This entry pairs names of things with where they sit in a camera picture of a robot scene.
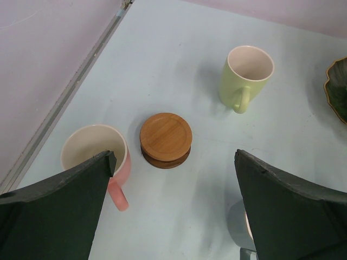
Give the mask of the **wooden coaster stack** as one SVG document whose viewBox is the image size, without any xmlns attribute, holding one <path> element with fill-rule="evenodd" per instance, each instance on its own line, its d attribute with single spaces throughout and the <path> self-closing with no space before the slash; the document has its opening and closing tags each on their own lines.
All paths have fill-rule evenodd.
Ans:
<svg viewBox="0 0 347 260">
<path fill-rule="evenodd" d="M 191 151 L 192 131 L 189 124 L 174 113 L 149 117 L 139 134 L 145 160 L 154 167 L 171 169 L 183 164 Z"/>
</svg>

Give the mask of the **green mug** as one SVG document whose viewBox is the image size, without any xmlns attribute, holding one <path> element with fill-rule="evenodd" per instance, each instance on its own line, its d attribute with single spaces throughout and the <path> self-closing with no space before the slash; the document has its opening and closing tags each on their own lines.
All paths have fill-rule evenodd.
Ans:
<svg viewBox="0 0 347 260">
<path fill-rule="evenodd" d="M 221 102 L 238 114 L 244 113 L 273 73 L 273 59 L 264 50 L 250 45 L 235 47 L 222 69 Z"/>
</svg>

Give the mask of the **three-tier dark cake stand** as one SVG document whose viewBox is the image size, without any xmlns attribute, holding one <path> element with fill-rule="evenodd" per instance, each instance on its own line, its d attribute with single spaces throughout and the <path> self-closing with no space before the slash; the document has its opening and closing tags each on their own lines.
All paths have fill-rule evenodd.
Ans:
<svg viewBox="0 0 347 260">
<path fill-rule="evenodd" d="M 326 70 L 323 85 L 327 103 L 346 125 L 346 57 L 335 60 Z"/>
</svg>

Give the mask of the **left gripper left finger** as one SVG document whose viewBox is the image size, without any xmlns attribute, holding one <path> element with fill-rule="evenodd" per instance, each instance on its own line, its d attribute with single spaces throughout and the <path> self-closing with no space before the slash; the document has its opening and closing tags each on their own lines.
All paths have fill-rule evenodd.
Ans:
<svg viewBox="0 0 347 260">
<path fill-rule="evenodd" d="M 117 159 L 103 151 L 1 195 L 1 259 L 88 259 Z"/>
</svg>

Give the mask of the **grey mug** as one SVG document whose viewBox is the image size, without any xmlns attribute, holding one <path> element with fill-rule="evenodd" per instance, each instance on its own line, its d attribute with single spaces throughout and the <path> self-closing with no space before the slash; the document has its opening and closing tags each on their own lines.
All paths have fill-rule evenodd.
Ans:
<svg viewBox="0 0 347 260">
<path fill-rule="evenodd" d="M 229 209 L 227 227 L 234 243 L 240 247 L 240 259 L 258 259 L 243 200 Z"/>
</svg>

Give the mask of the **left aluminium frame post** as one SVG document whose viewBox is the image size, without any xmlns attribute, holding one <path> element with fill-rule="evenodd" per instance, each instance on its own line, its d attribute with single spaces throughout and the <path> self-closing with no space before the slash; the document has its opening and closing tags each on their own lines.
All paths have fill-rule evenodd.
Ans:
<svg viewBox="0 0 347 260">
<path fill-rule="evenodd" d="M 38 146 L 130 1 L 1 1 L 1 192 Z"/>
</svg>

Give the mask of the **pink mug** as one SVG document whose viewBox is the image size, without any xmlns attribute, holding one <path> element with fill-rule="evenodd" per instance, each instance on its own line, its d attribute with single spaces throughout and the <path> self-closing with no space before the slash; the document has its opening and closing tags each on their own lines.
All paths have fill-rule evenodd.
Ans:
<svg viewBox="0 0 347 260">
<path fill-rule="evenodd" d="M 131 173 L 131 156 L 124 136 L 117 129 L 108 125 L 90 125 L 77 130 L 66 140 L 62 148 L 62 168 L 68 170 L 104 150 L 114 152 L 117 159 L 114 175 L 108 184 L 108 192 L 117 209 L 125 211 L 129 204 L 122 186 Z"/>
</svg>

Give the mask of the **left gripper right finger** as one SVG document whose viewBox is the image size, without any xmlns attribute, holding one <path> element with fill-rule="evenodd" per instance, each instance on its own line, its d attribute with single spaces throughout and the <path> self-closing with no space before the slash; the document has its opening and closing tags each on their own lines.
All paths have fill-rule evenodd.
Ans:
<svg viewBox="0 0 347 260">
<path fill-rule="evenodd" d="M 346 259 L 346 193 L 244 150 L 235 170 L 258 259 Z"/>
</svg>

